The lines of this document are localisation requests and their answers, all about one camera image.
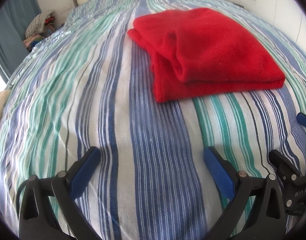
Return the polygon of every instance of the white stripe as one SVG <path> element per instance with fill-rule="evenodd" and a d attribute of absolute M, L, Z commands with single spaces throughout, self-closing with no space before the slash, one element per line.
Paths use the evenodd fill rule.
<path fill-rule="evenodd" d="M 201 183 L 204 209 L 207 211 L 205 212 L 207 228 L 210 230 L 222 213 L 219 193 L 204 164 L 203 141 L 192 99 L 180 100 L 180 106 L 191 141 L 192 157 Z"/>
<path fill-rule="evenodd" d="M 128 29 L 132 28 L 135 11 Z M 129 89 L 131 75 L 132 41 L 125 36 L 115 101 L 115 136 L 118 149 L 117 205 L 122 239 L 139 239 L 135 202 L 135 170 L 130 131 Z"/>
<path fill-rule="evenodd" d="M 278 114 L 279 114 L 279 117 L 280 117 L 281 114 L 283 114 L 283 118 L 284 118 L 284 122 L 285 122 L 285 127 L 286 127 L 286 131 L 287 131 L 287 138 L 286 139 L 287 139 L 287 141 L 289 143 L 290 149 L 299 159 L 299 163 L 300 163 L 300 167 L 299 168 L 300 168 L 300 170 L 301 171 L 305 171 L 306 170 L 305 158 L 304 158 L 303 152 L 300 150 L 300 148 L 296 144 L 295 138 L 294 138 L 294 136 L 291 133 L 291 124 L 290 124 L 290 120 L 288 118 L 286 106 L 283 103 L 283 100 L 282 100 L 280 94 L 276 90 L 272 90 L 272 93 L 276 96 L 276 99 L 277 99 L 277 101 L 278 101 L 278 103 L 280 105 L 280 108 L 282 109 L 282 113 L 278 113 Z"/>
<path fill-rule="evenodd" d="M 250 113 L 250 109 L 249 109 L 247 103 L 245 102 L 244 98 L 242 97 L 242 95 L 240 93 L 234 93 L 234 96 L 235 96 L 236 100 L 238 101 L 239 106 L 242 110 L 243 118 L 245 120 L 246 130 L 247 130 L 246 134 L 240 134 L 239 136 L 241 138 L 243 138 L 243 136 L 247 136 L 246 144 L 249 144 L 250 149 L 252 151 L 252 156 L 254 158 L 254 166 L 261 173 L 261 175 L 265 178 L 266 175 L 268 174 L 268 171 L 261 165 L 261 154 L 260 154 L 260 149 L 259 149 L 259 146 L 258 146 L 258 143 L 257 143 L 257 138 L 256 138 L 256 129 L 257 129 L 257 132 L 258 132 L 258 136 L 259 136 L 259 128 L 263 129 L 262 120 L 260 122 L 256 123 L 256 128 L 255 128 L 254 123 L 253 123 L 252 114 Z M 257 108 L 252 109 L 252 113 L 254 115 L 254 119 L 255 119 L 256 114 L 257 114 L 257 116 L 259 116 Z M 233 135 L 233 134 L 237 134 L 237 132 L 231 130 L 231 135 Z M 266 161 L 267 152 L 266 152 L 266 146 L 265 146 L 265 137 L 263 137 L 262 139 L 264 139 L 264 141 L 262 142 L 262 144 L 264 144 L 264 148 L 261 148 L 263 165 L 265 165 L 265 167 L 270 167 L 270 165 L 268 165 L 267 161 Z"/>
<path fill-rule="evenodd" d="M 250 93 L 243 92 L 243 95 L 245 96 L 246 100 L 248 101 L 248 103 L 250 105 L 250 108 L 251 108 L 251 111 L 254 115 L 254 120 L 255 120 L 255 123 L 256 123 L 256 128 L 255 128 L 254 124 L 253 124 L 253 120 L 251 120 L 252 115 L 245 108 L 245 111 L 243 110 L 243 113 L 244 113 L 244 118 L 245 118 L 245 122 L 246 122 L 248 141 L 250 142 L 250 147 L 252 149 L 253 158 L 254 158 L 254 164 L 256 165 L 255 167 L 261 172 L 262 176 L 266 177 L 267 171 L 265 169 L 263 169 L 262 165 L 260 165 L 260 163 L 261 163 L 261 158 L 260 157 L 261 156 L 260 156 L 260 150 L 258 148 L 258 144 L 257 143 L 251 143 L 252 141 L 256 140 L 255 129 L 257 129 L 257 134 L 258 134 L 258 137 L 259 137 L 259 143 L 260 143 L 261 152 L 262 152 L 263 165 L 270 171 L 270 173 L 275 174 L 275 171 L 274 171 L 273 167 L 267 161 L 267 150 L 266 150 L 267 145 L 266 145 L 266 141 L 265 141 L 265 132 L 264 132 L 265 129 L 264 129 L 264 125 L 263 125 L 259 110 L 256 107 L 255 102 L 252 99 Z M 240 102 L 240 100 L 238 100 L 238 101 L 240 103 L 240 107 L 243 109 L 242 99 L 241 99 L 241 102 Z"/>

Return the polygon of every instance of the folded towel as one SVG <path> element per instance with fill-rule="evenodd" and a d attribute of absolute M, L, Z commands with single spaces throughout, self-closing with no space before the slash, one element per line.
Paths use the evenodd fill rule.
<path fill-rule="evenodd" d="M 157 102 L 283 86 L 285 75 L 266 49 L 220 12 L 167 10 L 133 27 L 128 35 L 151 57 Z"/>

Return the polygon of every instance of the bolt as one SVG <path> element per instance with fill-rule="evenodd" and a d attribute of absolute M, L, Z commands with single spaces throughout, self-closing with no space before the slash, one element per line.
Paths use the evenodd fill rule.
<path fill-rule="evenodd" d="M 246 177 L 247 176 L 247 173 L 245 172 L 245 171 L 239 171 L 238 172 L 238 175 L 240 176 L 240 177 Z"/>
<path fill-rule="evenodd" d="M 36 175 L 31 175 L 31 176 L 29 177 L 29 180 L 30 180 L 30 181 L 33 181 L 35 178 L 36 178 Z"/>
<path fill-rule="evenodd" d="M 58 176 L 59 178 L 63 178 L 63 177 L 65 177 L 65 175 L 66 175 L 66 172 L 65 172 L 65 171 L 60 171 L 60 172 L 57 174 L 57 176 Z"/>
<path fill-rule="evenodd" d="M 287 206 L 287 207 L 290 207 L 291 205 L 292 205 L 292 200 L 289 199 L 289 200 L 286 202 L 286 206 Z"/>
<path fill-rule="evenodd" d="M 269 179 L 270 179 L 270 180 L 275 180 L 276 177 L 274 176 L 274 174 L 270 174 L 270 175 L 269 175 Z"/>

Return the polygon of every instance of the striped fabric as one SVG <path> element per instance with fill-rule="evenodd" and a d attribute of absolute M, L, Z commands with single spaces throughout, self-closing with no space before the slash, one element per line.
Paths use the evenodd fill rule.
<path fill-rule="evenodd" d="M 149 57 L 126 31 L 141 15 L 197 7 L 218 10 L 253 33 L 285 72 L 284 87 L 157 104 Z M 306 129 L 296 122 L 299 111 L 306 114 L 306 55 L 224 0 L 90 0 L 34 48 L 9 85 L 0 124 L 0 207 L 15 232 L 20 183 L 67 170 L 90 146 L 100 148 L 101 163 L 76 203 L 103 239 L 202 239 L 226 205 L 203 162 L 209 145 L 252 176 L 274 173 L 272 149 L 306 173 Z M 54 200 L 53 207 L 70 233 Z"/>

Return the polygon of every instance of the mattress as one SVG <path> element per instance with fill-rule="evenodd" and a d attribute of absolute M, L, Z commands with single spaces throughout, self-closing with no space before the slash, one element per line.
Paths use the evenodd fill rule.
<path fill-rule="evenodd" d="M 198 7 L 249 30 L 285 73 L 284 86 L 156 103 L 148 54 L 126 31 L 136 17 Z M 306 174 L 306 129 L 296 122 L 298 112 L 306 114 L 306 55 L 282 32 L 224 0 L 90 0 L 34 48 L 8 87 L 0 209 L 15 232 L 21 182 L 67 170 L 90 146 L 101 150 L 101 163 L 76 204 L 103 239 L 202 239 L 227 204 L 203 162 L 207 146 L 250 176 L 274 173 L 273 149 Z"/>

